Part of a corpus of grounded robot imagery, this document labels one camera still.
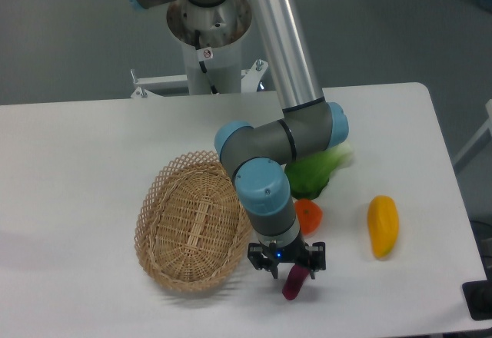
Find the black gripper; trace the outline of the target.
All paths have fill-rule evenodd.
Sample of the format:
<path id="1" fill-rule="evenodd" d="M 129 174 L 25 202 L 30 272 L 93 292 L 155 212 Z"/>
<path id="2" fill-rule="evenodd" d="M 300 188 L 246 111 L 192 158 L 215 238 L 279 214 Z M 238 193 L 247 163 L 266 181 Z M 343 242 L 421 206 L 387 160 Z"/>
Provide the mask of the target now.
<path id="1" fill-rule="evenodd" d="M 274 240 L 258 234 L 259 243 L 249 243 L 247 258 L 256 270 L 266 270 L 274 279 L 278 278 L 279 263 L 295 263 L 308 270 L 312 280 L 316 273 L 326 270 L 326 243 L 314 242 L 309 245 L 304 242 L 301 232 L 295 238 L 290 237 L 290 243 L 284 242 L 284 237 Z"/>

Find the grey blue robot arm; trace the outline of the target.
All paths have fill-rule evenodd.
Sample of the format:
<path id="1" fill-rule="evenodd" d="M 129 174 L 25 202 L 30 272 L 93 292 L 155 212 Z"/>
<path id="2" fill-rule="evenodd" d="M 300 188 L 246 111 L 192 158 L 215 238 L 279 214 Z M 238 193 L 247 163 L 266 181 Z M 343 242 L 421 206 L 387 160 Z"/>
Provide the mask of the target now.
<path id="1" fill-rule="evenodd" d="M 191 94 L 240 91 L 238 43 L 258 24 L 283 118 L 257 128 L 233 121 L 214 146 L 258 237 L 248 248 L 254 268 L 276 274 L 280 263 L 293 263 L 310 274 L 324 270 L 325 245 L 304 242 L 283 166 L 342 143 L 349 127 L 317 82 L 295 0 L 129 1 L 143 9 L 168 6 Z"/>

